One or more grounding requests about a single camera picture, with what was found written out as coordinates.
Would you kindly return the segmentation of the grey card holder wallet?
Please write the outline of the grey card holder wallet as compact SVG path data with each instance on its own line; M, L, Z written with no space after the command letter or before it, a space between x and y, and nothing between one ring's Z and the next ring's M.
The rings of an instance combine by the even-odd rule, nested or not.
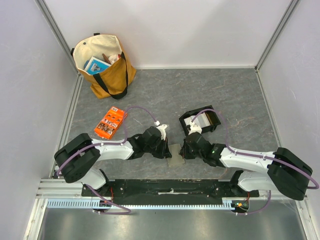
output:
M169 151L171 153L171 157L167 159L168 167L178 167L185 164L185 159L180 155L181 145L180 144L172 144L169 145Z

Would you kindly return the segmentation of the black card tray box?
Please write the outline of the black card tray box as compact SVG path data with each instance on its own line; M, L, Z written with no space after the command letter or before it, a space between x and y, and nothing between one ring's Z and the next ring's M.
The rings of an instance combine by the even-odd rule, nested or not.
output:
M207 105L194 110L189 110L179 117L179 122L182 130L187 136L190 133L190 122L191 120L202 110L214 109L212 105ZM217 126L221 125L217 114L213 111L207 110L202 112L195 120L194 123L199 125L202 129L202 133L213 132L216 130Z

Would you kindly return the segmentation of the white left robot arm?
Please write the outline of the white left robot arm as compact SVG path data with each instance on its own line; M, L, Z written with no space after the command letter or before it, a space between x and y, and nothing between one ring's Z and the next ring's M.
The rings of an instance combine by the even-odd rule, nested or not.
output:
M89 185L98 196L106 196L110 192L110 184L103 171L94 167L95 163L135 160L144 154L151 154L157 159L171 158L167 128L167 124L151 126L141 134L117 141L93 139L87 133L81 133L55 153L56 176L64 178L66 183Z

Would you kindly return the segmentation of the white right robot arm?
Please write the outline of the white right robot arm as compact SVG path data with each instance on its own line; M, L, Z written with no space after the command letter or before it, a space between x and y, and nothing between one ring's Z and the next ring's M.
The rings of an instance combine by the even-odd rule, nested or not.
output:
M221 143L210 143L194 132L185 137L179 154L186 160L202 159L212 167L237 168L229 184L235 197L255 190L279 191L302 201L313 170L287 148L258 152L241 150Z

